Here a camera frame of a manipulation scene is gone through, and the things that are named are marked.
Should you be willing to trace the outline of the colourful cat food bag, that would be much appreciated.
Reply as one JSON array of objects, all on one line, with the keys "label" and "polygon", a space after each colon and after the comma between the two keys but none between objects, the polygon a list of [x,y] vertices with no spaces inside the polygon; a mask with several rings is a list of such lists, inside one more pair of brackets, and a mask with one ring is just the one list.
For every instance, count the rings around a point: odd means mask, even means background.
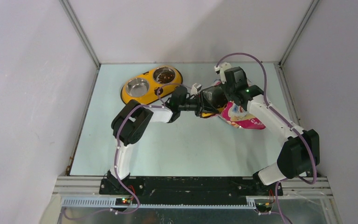
[{"label": "colourful cat food bag", "polygon": [[262,130],[266,128],[265,125],[254,115],[247,112],[241,106],[238,106],[233,102],[229,102],[223,93],[223,90],[219,87],[219,84],[221,84],[221,82],[217,79],[211,86],[202,89],[200,92],[212,93],[217,108],[225,108],[221,115],[216,117],[235,128],[255,130]]}]

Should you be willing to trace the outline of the yellow double pet bowl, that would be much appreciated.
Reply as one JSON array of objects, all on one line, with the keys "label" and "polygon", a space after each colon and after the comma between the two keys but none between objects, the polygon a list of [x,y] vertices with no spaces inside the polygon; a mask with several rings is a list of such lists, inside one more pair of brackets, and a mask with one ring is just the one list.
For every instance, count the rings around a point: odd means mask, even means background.
[{"label": "yellow double pet bowl", "polygon": [[[167,84],[159,84],[155,81],[154,76],[158,72],[171,71],[175,72],[175,78]],[[176,86],[183,83],[183,76],[176,68],[166,65],[159,66],[146,71],[132,79],[129,79],[121,89],[121,100],[127,104],[134,99],[142,104],[151,104],[171,94]]]}]

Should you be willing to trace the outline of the yellow plastic food scoop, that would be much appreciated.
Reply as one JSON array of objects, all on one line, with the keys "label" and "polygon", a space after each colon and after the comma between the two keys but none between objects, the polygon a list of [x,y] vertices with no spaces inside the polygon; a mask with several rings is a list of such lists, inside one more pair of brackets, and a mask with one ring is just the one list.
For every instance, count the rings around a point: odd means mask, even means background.
[{"label": "yellow plastic food scoop", "polygon": [[215,116],[220,116],[224,109],[225,108],[222,107],[222,108],[217,109],[218,112],[202,112],[200,114],[200,117],[203,119],[207,119],[207,118],[211,118],[211,117],[215,117]]}]

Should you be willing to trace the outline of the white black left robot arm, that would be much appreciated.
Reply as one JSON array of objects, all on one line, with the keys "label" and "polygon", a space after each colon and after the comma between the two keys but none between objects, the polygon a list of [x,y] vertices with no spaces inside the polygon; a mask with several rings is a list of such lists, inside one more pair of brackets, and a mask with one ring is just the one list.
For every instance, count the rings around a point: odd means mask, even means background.
[{"label": "white black left robot arm", "polygon": [[211,86],[195,94],[180,85],[162,105],[144,105],[132,99],[113,119],[111,128],[117,141],[114,163],[107,173],[107,181],[117,194],[129,188],[126,178],[130,175],[129,160],[134,145],[143,136],[151,122],[172,123],[182,112],[194,112],[206,119],[219,115],[227,104],[227,98],[218,86]]}]

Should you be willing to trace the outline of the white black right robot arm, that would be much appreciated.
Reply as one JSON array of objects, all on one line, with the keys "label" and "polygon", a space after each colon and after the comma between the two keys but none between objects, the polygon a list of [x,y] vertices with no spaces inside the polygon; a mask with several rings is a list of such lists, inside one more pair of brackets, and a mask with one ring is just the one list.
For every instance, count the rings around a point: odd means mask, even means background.
[{"label": "white black right robot arm", "polygon": [[280,114],[265,91],[257,85],[248,84],[241,67],[232,67],[227,63],[214,69],[220,75],[221,87],[228,101],[254,115],[278,138],[280,154],[275,163],[256,173],[258,179],[252,183],[253,191],[264,195],[270,191],[271,184],[292,179],[310,169],[313,173],[310,184],[314,184],[319,163],[318,133],[313,129],[305,130]]}]

